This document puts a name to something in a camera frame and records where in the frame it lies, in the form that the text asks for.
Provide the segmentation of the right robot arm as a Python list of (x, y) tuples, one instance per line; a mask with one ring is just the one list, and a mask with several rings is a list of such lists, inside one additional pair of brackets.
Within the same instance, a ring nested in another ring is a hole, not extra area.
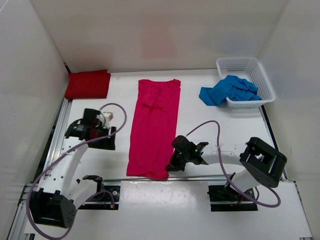
[(247, 143), (234, 145), (227, 150), (211, 142), (197, 144), (185, 136), (177, 136), (171, 143), (174, 152), (166, 167), (168, 172), (184, 171), (186, 164), (241, 165), (244, 170), (229, 175), (232, 183), (210, 187), (208, 195), (218, 202), (237, 201), (242, 193), (262, 185), (277, 188), (283, 174), (287, 157), (258, 137), (251, 137)]

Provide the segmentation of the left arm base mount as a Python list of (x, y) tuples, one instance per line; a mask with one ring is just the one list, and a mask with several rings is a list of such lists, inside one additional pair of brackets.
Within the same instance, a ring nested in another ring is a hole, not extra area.
[(121, 184), (104, 184), (104, 190), (107, 192), (95, 196), (93, 199), (80, 206), (80, 210), (104, 210), (116, 211), (120, 205)]

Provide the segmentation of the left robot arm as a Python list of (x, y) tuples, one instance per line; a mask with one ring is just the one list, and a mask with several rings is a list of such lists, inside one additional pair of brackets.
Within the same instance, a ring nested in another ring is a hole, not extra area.
[(39, 181), (37, 190), (31, 192), (29, 209), (36, 224), (68, 229), (82, 204), (105, 200), (102, 177), (73, 177), (88, 148), (116, 149), (117, 128), (110, 126), (112, 119), (112, 112), (86, 108), (83, 117), (69, 125), (63, 144), (66, 156)]

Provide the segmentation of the pink t-shirt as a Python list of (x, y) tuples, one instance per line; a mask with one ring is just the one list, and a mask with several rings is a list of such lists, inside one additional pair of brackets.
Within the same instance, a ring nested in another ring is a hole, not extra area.
[(127, 176), (166, 180), (166, 167), (174, 149), (180, 104), (181, 82), (138, 82), (138, 95), (133, 115)]

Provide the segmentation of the red t-shirt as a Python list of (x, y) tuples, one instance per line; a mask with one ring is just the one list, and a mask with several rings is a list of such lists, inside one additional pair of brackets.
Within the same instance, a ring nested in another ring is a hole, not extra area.
[(111, 74), (106, 69), (68, 74), (68, 86), (64, 97), (74, 99), (106, 99)]

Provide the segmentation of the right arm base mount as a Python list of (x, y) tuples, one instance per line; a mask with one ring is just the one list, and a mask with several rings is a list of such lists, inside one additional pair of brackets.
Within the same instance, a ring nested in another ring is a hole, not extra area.
[(255, 212), (256, 203), (244, 198), (230, 187), (209, 185), (208, 192), (211, 212)]

